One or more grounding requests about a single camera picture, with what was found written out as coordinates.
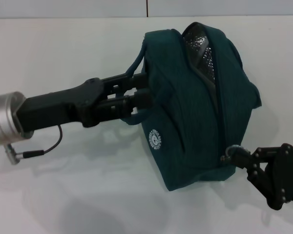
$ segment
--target bag zipper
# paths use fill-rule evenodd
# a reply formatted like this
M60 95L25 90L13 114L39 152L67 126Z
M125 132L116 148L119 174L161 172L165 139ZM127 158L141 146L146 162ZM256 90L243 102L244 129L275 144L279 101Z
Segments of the bag zipper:
M185 31L187 31L187 29L189 29L191 26L193 26L193 24L195 23L192 23L190 26L188 26L186 28ZM205 28L204 28L204 25L200 24L203 28L203 31L205 32L208 40L209 40L209 37L208 37L208 33L206 33L205 31ZM191 67L190 63L189 63L189 59L187 58L187 50L186 50L186 44L185 44L185 41L184 41L184 38L182 37L182 35L175 29L172 29L173 32L175 32L178 36L178 39L180 40L181 42L181 48L183 50L183 53L184 53L184 56L186 58L186 61L187 61L187 65L188 67L190 68L190 70L197 76L199 77L196 72L193 70L193 68ZM220 100L220 85L219 85L219 79L218 79L218 72L217 72L217 61L215 59L215 49L213 47L213 44L212 42L209 40L209 46L210 48L212 49L211 51L211 56L212 56L212 59L213 59L213 67L214 67L214 77L215 77L215 89L216 89L216 99L217 99L217 107L218 107L218 111L216 111L215 107L214 107L214 111L215 111L215 114L217 116L217 125L218 125L218 133L219 133L219 157L221 157L221 155L224 154L225 152L225 148L226 148L226 139L225 139L225 128L224 128L224 121L223 121L223 108L222 108L222 105L221 105L221 100ZM211 97L211 93L209 92L209 89L207 88L206 84L204 83L204 86L209 94L209 98L211 100L211 103L213 103L212 101L212 97Z

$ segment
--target teal bag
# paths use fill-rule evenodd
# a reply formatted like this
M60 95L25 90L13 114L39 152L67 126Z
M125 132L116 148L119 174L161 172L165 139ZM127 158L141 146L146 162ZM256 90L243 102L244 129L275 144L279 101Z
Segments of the teal bag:
M220 158L241 144L252 109L261 106L233 43L222 31L193 23L182 35L146 33L127 74L143 57L154 107L124 121L142 123L168 190L229 178L235 167Z

